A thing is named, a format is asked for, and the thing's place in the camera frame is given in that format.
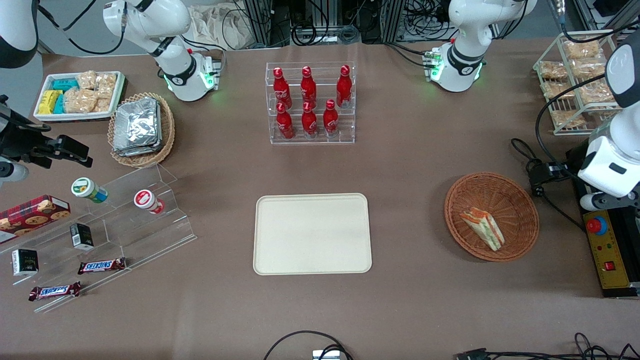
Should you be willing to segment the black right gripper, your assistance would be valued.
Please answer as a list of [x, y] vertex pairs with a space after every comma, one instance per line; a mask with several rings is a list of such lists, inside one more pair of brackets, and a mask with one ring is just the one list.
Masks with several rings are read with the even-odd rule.
[[52, 159], [75, 162], [86, 168], [93, 166], [91, 157], [81, 156], [89, 154], [88, 146], [64, 134], [50, 141], [44, 133], [50, 132], [51, 126], [30, 121], [12, 110], [7, 100], [7, 96], [0, 97], [0, 146], [3, 158], [35, 164], [44, 169], [51, 168]]

